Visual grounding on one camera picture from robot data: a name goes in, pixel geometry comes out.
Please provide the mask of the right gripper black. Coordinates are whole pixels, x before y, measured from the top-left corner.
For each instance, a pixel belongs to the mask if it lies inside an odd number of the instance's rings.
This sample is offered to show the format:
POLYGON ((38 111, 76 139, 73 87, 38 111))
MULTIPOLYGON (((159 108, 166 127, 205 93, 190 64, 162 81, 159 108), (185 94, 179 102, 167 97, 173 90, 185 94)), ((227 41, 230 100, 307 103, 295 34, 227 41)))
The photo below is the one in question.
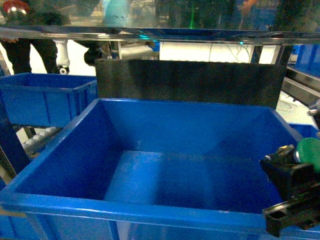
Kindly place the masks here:
POLYGON ((275 185, 283 202, 265 208, 266 231, 279 237, 283 229, 308 230, 320 224, 320 182, 311 163, 280 164, 261 160, 260 165, 275 185))

